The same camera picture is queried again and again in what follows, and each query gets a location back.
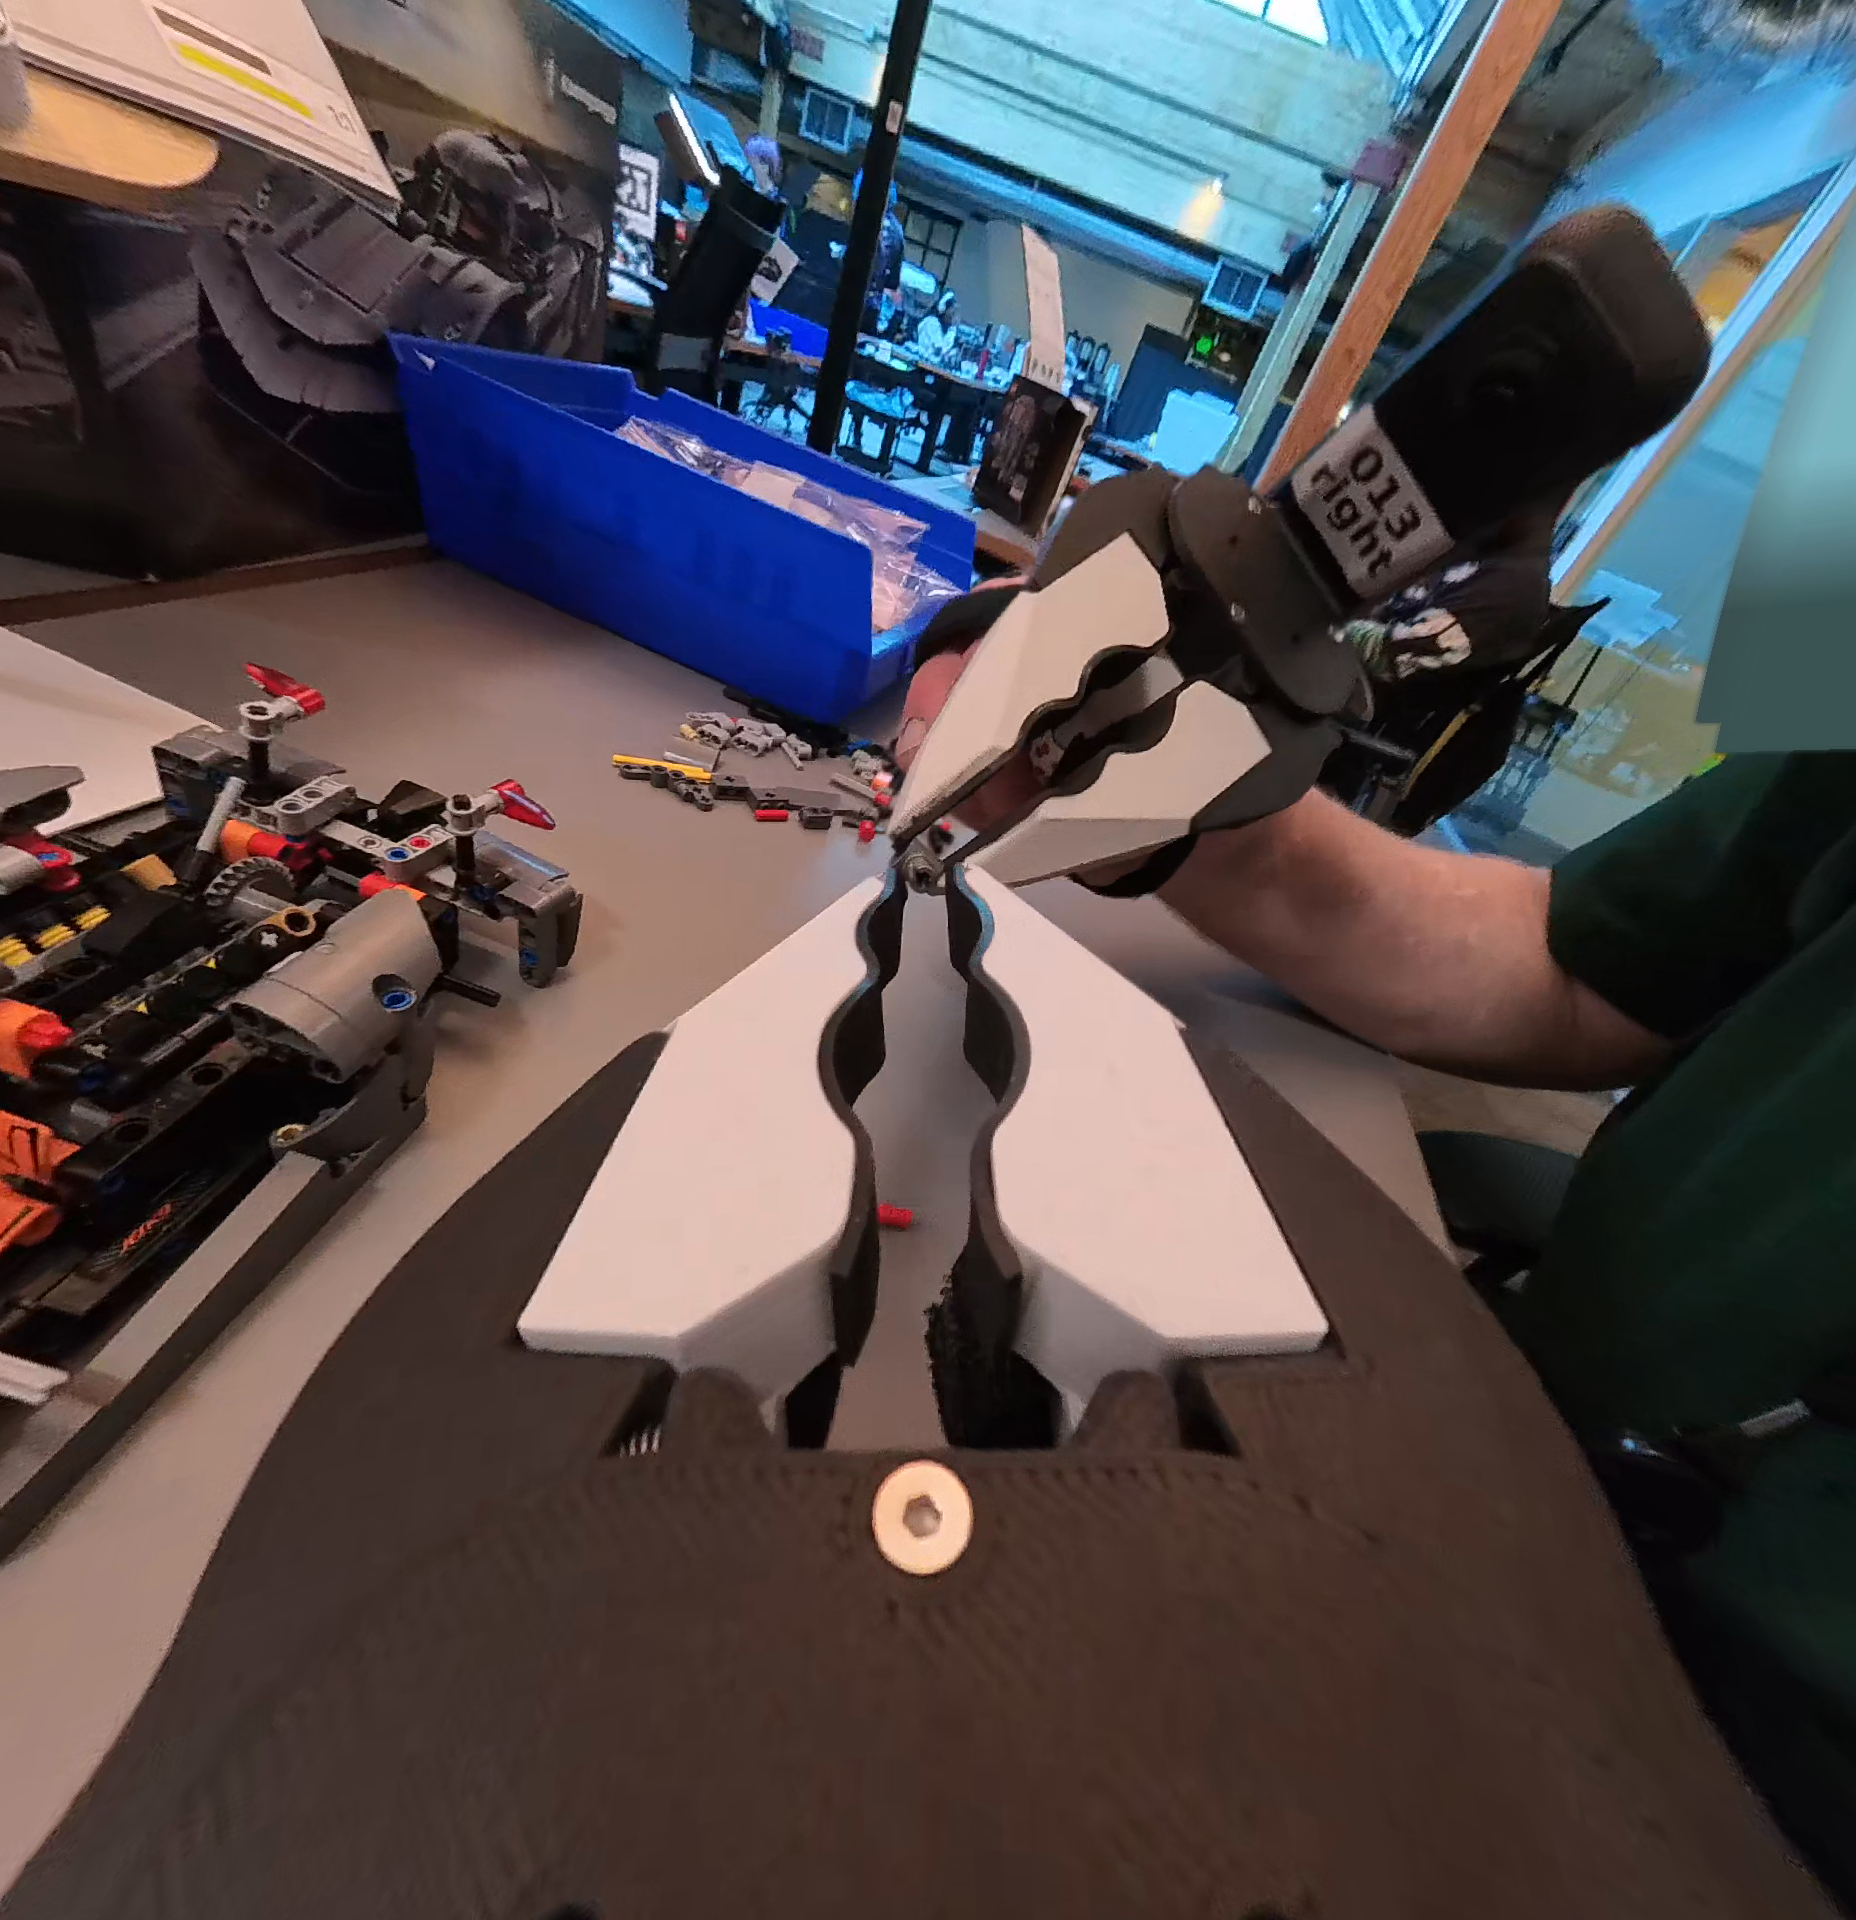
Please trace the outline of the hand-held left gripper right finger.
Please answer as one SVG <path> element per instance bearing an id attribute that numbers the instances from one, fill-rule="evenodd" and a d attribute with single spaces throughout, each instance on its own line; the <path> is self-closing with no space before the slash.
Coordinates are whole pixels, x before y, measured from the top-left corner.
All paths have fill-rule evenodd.
<path id="1" fill-rule="evenodd" d="M 1226 1059 L 1008 885 L 950 872 L 945 908 L 991 1099 L 945 1282 L 945 1427 L 1059 1427 L 1115 1376 L 1321 1351 Z"/>

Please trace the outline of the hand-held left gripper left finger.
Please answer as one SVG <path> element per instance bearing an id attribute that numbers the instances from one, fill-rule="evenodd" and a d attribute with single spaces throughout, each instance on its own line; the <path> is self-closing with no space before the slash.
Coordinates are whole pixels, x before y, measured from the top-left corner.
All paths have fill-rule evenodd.
<path id="1" fill-rule="evenodd" d="M 907 889 L 872 876 L 663 1036 L 516 1317 L 538 1353 L 726 1372 L 827 1445 L 875 1310 L 872 1146 Z"/>

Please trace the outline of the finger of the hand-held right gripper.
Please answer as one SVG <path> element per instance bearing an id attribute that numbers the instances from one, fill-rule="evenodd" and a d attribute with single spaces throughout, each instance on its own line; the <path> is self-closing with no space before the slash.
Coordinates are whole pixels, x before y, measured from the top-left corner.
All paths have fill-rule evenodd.
<path id="1" fill-rule="evenodd" d="M 1088 662 L 1079 675 L 969 663 L 942 705 L 942 785 L 996 780 L 1002 759 L 1059 725 L 1088 759 L 1036 805 L 980 836 L 965 864 L 1002 885 L 1136 864 L 1191 834 L 1273 743 L 1253 710 L 1165 662 Z"/>
<path id="2" fill-rule="evenodd" d="M 1028 669 L 1036 677 L 1079 675 L 1088 662 L 1165 662 L 1159 654 L 1165 637 L 1163 580 L 1133 538 L 1121 538 L 1052 585 L 1013 599 L 969 663 L 1002 662 L 1011 675 Z M 890 813 L 890 845 L 907 848 L 939 819 L 989 836 L 1028 812 L 1052 780 L 1077 774 L 1085 759 L 1088 744 L 1052 725 L 1024 751 L 1002 759 L 996 780 L 957 776 L 955 790 L 945 790 L 939 713 L 909 776 L 900 780 Z"/>

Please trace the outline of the pile of lego pieces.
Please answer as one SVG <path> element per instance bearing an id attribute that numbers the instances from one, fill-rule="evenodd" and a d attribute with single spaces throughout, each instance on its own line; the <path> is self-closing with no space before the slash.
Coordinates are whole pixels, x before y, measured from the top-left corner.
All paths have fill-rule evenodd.
<path id="1" fill-rule="evenodd" d="M 753 824 L 845 831 L 862 845 L 890 834 L 900 790 L 890 744 L 762 705 L 688 710 L 674 743 L 649 756 L 614 751 L 612 769 L 706 813 L 732 807 Z"/>

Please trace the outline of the partly built lego car model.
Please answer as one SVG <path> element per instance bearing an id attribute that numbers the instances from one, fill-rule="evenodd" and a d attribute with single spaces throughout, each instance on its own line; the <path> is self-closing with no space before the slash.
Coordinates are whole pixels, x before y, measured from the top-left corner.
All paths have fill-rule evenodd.
<path id="1" fill-rule="evenodd" d="M 283 736 L 155 743 L 158 798 L 72 819 L 80 767 L 0 769 L 0 1564 L 423 1122 L 461 922 L 574 962 L 574 878 L 513 780 L 375 798 Z"/>

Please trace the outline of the person's right forearm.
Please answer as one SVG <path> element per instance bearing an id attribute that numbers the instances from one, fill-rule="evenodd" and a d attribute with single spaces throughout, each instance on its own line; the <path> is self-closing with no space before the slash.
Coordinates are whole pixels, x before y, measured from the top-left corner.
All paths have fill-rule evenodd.
<path id="1" fill-rule="evenodd" d="M 1421 848 L 1317 790 L 1201 836 L 1157 897 L 1302 1009 L 1419 1071 L 1618 1090 L 1671 1058 L 1555 965 L 1547 872 Z"/>

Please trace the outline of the dark printed lego box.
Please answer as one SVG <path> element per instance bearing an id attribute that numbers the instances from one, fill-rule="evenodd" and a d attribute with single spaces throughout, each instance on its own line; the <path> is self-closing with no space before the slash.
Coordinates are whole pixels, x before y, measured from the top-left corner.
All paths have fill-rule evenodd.
<path id="1" fill-rule="evenodd" d="M 628 57 L 577 4 L 304 4 L 392 211 L 254 147 L 163 209 L 0 182 L 0 553 L 104 577 L 419 527 L 392 334 L 594 361 Z"/>

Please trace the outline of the person's right hand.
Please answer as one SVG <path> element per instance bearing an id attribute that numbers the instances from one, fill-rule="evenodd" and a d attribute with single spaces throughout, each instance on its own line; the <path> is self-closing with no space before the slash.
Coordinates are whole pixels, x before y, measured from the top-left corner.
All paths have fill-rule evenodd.
<path id="1" fill-rule="evenodd" d="M 1008 574 L 945 601 L 918 641 L 913 677 L 891 739 L 897 776 L 909 776 L 942 707 L 965 677 L 975 647 L 1028 585 L 1026 574 Z"/>

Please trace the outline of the dark cardboard box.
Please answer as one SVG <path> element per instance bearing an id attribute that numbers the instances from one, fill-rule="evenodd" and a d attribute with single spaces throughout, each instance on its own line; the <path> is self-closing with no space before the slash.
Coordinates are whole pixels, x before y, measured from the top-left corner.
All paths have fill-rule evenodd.
<path id="1" fill-rule="evenodd" d="M 1043 538 L 1079 467 L 1095 420 L 1095 402 L 1013 376 L 996 412 L 969 498 L 1026 538 Z"/>

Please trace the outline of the wooden beam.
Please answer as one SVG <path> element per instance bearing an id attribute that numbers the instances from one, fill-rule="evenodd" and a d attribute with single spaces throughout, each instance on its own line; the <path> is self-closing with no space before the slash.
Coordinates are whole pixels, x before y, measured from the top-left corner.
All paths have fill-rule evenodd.
<path id="1" fill-rule="evenodd" d="M 1341 420 L 1361 376 L 1469 184 L 1555 12 L 1560 4 L 1498 4 L 1490 10 L 1281 437 L 1257 472 L 1257 494 L 1279 490 L 1297 461 Z"/>

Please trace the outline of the clear plastic bags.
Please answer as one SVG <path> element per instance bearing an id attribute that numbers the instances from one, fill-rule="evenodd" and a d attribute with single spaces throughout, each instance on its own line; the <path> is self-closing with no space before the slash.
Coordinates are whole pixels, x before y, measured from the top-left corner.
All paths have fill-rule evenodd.
<path id="1" fill-rule="evenodd" d="M 871 637 L 875 642 L 918 632 L 942 605 L 967 591 L 925 561 L 923 539 L 930 527 L 913 516 L 843 494 L 773 461 L 722 451 L 670 420 L 630 418 L 614 428 L 614 437 L 862 547 L 871 558 Z"/>

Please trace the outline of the blue plastic bin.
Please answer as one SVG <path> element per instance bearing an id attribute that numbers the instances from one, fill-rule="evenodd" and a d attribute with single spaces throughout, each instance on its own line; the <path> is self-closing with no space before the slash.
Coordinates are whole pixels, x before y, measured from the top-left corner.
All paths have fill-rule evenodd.
<path id="1" fill-rule="evenodd" d="M 722 459 L 913 517 L 918 558 L 972 580 L 972 524 L 625 369 L 386 340 L 430 547 L 554 611 L 815 725 L 909 675 L 919 618 L 872 609 L 872 556 L 773 495 L 625 437 L 677 430 Z"/>

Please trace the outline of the black pole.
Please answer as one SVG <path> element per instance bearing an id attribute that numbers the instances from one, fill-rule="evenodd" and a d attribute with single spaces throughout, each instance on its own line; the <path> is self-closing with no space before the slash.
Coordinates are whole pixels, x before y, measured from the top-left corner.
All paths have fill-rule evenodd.
<path id="1" fill-rule="evenodd" d="M 907 122 L 918 60 L 932 4 L 897 4 L 890 29 L 890 50 L 872 104 L 872 126 L 865 147 L 862 184 L 855 188 L 845 263 L 827 326 L 827 345 L 815 388 L 806 448 L 828 459 L 838 446 L 845 416 L 845 385 L 857 352 L 862 316 L 872 277 L 883 223 L 890 215 L 891 168 Z"/>

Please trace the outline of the person's torso green shirt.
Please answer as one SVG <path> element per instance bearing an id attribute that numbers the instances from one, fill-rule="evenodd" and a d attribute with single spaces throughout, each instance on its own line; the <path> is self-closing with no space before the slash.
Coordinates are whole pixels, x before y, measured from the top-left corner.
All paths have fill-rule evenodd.
<path id="1" fill-rule="evenodd" d="M 1856 1917 L 1856 751 L 1724 759 L 1569 852 L 1547 943 L 1671 1058 L 1498 1312 Z"/>

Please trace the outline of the white instruction booklet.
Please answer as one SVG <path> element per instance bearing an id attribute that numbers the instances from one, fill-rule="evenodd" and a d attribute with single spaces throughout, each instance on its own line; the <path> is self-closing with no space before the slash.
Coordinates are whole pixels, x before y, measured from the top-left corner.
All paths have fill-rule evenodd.
<path id="1" fill-rule="evenodd" d="M 20 60 L 254 147 L 379 211 L 399 190 L 302 4 L 5 4 Z"/>

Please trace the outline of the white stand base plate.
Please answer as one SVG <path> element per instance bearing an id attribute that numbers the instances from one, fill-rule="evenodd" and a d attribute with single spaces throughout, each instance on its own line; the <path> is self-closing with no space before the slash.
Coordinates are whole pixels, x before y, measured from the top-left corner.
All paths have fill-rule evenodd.
<path id="1" fill-rule="evenodd" d="M 200 718 L 0 628 L 0 774 L 73 767 L 72 824 L 154 805 L 154 744 Z"/>

